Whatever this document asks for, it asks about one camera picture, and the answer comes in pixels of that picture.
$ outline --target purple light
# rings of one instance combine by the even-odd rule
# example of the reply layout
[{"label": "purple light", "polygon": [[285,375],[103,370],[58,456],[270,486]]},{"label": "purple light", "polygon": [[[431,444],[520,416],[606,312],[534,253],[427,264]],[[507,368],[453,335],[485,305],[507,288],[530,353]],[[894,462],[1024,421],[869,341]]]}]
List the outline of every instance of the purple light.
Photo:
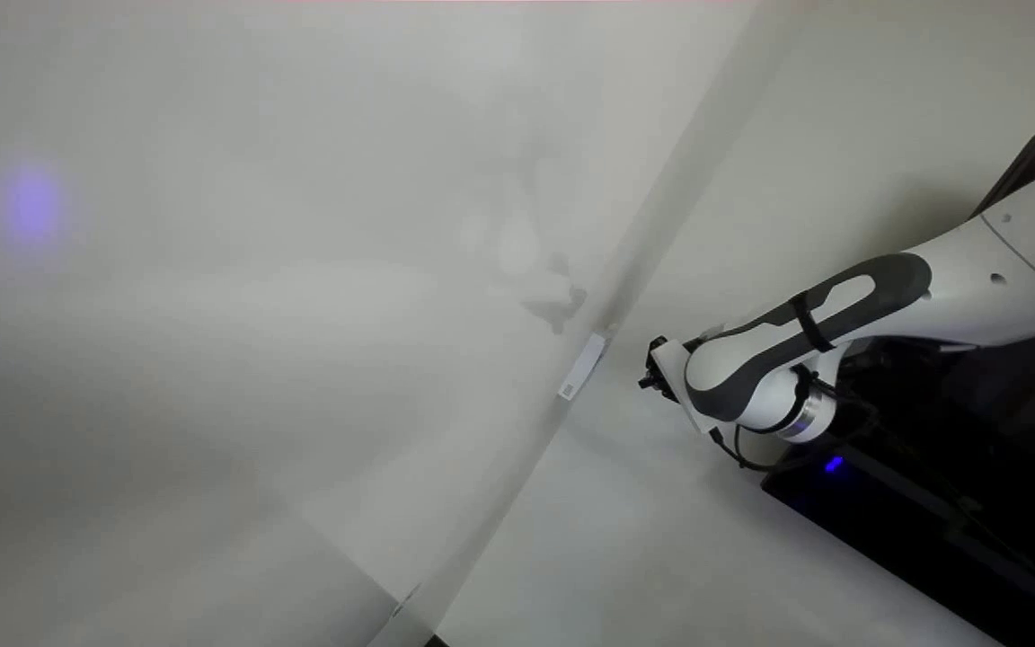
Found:
[{"label": "purple light", "polygon": [[23,167],[5,186],[5,233],[16,247],[52,247],[60,228],[60,186],[40,167]]},{"label": "purple light", "polygon": [[845,468],[845,456],[834,453],[834,456],[828,462],[828,476],[836,476],[841,468]]}]

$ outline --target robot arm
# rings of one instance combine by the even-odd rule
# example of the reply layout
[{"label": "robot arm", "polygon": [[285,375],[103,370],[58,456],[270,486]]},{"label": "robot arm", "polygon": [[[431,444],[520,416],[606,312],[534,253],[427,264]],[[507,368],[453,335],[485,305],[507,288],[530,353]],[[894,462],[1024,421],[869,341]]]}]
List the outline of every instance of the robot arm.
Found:
[{"label": "robot arm", "polygon": [[836,415],[845,353],[865,337],[1011,344],[1035,337],[1035,183],[917,247],[859,264],[744,329],[652,344],[652,377],[700,432],[718,421],[807,444]]}]

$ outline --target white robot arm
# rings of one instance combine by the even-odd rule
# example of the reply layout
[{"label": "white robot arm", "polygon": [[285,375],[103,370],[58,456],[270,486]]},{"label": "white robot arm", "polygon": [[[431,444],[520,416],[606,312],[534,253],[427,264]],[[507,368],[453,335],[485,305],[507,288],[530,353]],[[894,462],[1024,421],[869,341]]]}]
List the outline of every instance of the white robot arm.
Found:
[{"label": "white robot arm", "polygon": [[1035,337],[1035,183],[917,247],[859,264],[744,329],[652,344],[642,384],[700,432],[818,438],[845,353],[865,337],[1011,344]]}]

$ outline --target white wall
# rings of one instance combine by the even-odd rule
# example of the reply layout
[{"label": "white wall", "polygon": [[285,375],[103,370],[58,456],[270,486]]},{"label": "white wall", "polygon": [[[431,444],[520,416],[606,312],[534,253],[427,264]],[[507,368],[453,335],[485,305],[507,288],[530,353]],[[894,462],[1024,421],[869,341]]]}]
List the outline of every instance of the white wall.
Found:
[{"label": "white wall", "polygon": [[445,615],[453,643],[990,643],[636,392],[646,337],[960,225],[1035,132],[1035,5],[818,0],[797,23],[731,147],[689,132],[722,161]]},{"label": "white wall", "polygon": [[0,0],[0,643],[459,571],[749,12]]}]

